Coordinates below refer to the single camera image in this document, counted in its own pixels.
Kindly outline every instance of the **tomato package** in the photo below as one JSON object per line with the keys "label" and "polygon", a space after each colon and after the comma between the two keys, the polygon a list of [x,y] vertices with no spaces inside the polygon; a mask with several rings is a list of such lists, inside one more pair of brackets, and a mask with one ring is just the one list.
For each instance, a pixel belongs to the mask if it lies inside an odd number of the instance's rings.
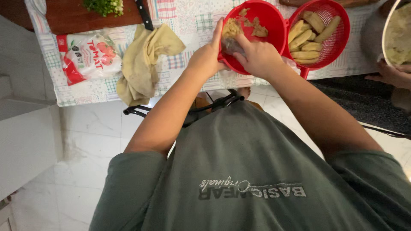
{"label": "tomato package", "polygon": [[57,44],[69,86],[86,79],[112,77],[121,71],[121,57],[106,36],[57,35]]}

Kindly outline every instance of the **cutting board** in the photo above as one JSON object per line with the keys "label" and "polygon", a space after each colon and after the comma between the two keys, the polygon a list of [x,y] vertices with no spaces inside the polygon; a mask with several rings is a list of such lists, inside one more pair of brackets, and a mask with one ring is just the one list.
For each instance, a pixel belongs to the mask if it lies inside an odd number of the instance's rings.
{"label": "cutting board", "polygon": [[[147,0],[143,0],[148,12]],[[139,10],[134,0],[123,0],[124,15],[103,17],[96,12],[89,12],[83,7],[83,0],[46,0],[46,19],[51,32],[56,35],[80,33],[90,30],[112,28],[142,23]]]}
{"label": "cutting board", "polygon": [[[300,7],[304,3],[309,2],[310,0],[280,0],[280,4],[290,6],[290,7]],[[380,0],[334,0],[341,4],[345,8],[350,7],[359,7],[368,4],[378,2]]]}

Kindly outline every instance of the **patterned tablecloth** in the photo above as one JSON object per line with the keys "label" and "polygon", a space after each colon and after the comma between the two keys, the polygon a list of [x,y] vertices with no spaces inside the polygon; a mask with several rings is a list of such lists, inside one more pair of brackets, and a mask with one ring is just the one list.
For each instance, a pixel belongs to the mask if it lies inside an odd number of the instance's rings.
{"label": "patterned tablecloth", "polygon": [[[267,0],[277,7],[284,18],[289,18],[294,7],[280,5],[278,0]],[[225,17],[233,7],[244,0],[148,0],[153,25],[166,23],[180,37],[187,48],[176,56],[161,56],[156,66],[160,82],[155,95],[161,96],[172,86],[187,66],[196,49],[208,43],[213,28],[220,17]],[[308,79],[323,79],[354,74],[375,72],[360,49],[360,32],[369,15],[382,4],[348,9],[351,21],[349,42],[341,56],[329,66],[310,72]],[[119,100],[115,92],[116,82],[121,73],[109,79],[90,79],[72,86],[67,85],[57,48],[56,36],[51,33],[45,18],[45,0],[25,0],[34,25],[47,68],[54,84],[59,106],[106,102]],[[136,25],[110,28],[109,36],[122,56],[134,37]],[[245,76],[233,71],[221,71],[210,78],[202,91],[267,85],[254,76]]]}

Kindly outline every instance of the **cloth rag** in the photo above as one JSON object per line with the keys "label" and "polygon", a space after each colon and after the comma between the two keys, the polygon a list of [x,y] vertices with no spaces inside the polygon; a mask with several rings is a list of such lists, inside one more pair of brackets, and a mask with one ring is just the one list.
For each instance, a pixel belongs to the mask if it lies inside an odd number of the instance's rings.
{"label": "cloth rag", "polygon": [[124,76],[117,81],[118,96],[128,106],[148,104],[159,81],[155,69],[158,56],[177,55],[184,49],[184,43],[167,24],[154,31],[138,25],[134,40],[123,57]]}

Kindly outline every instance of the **hand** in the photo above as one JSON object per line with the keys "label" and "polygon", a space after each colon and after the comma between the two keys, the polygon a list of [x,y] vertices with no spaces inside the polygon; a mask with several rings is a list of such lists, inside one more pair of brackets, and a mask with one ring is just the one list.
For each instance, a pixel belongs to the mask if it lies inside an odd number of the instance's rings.
{"label": "hand", "polygon": [[244,49],[247,57],[237,52],[233,56],[250,74],[267,80],[275,72],[286,66],[277,49],[272,44],[267,42],[250,42],[244,35],[237,35],[236,40]]}
{"label": "hand", "polygon": [[380,81],[394,85],[397,88],[411,90],[411,74],[406,73],[411,72],[411,65],[396,65],[395,67],[390,67],[384,60],[381,60],[378,62],[381,76],[366,76],[365,79]]}
{"label": "hand", "polygon": [[217,71],[222,69],[228,69],[228,67],[221,62],[218,62],[217,56],[219,52],[220,39],[221,39],[221,30],[223,29],[223,20],[220,18],[217,23],[217,26],[214,30],[211,43],[200,47],[193,56],[190,58],[190,61],[187,65],[187,70],[192,70],[198,75],[204,76],[204,78],[209,79],[214,76]]}

